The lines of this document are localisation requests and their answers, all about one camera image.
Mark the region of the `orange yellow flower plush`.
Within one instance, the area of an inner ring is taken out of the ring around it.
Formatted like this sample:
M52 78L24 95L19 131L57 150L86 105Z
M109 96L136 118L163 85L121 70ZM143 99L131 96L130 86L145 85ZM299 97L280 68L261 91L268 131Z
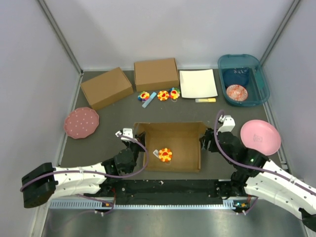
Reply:
M163 148L158 152L158 158L161 162L170 162L172 160L172 151L169 148Z

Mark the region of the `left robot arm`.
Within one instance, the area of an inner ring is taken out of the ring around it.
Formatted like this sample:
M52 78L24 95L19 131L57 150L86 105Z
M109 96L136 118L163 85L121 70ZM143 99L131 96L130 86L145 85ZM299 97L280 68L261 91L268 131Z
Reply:
M34 208L52 198L73 195L108 195L112 184L136 175L134 168L140 152L146 152L145 135L119 136L126 148L113 158L74 168L54 167L46 162L22 177L24 208Z

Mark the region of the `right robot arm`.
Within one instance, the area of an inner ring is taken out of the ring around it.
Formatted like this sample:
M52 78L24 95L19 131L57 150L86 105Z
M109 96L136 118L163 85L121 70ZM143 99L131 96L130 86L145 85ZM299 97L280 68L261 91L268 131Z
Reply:
M316 190L289 174L257 150L245 147L230 132L206 130L200 138L202 149L219 153L236 171L230 188L264 199L290 212L312 231L316 230Z

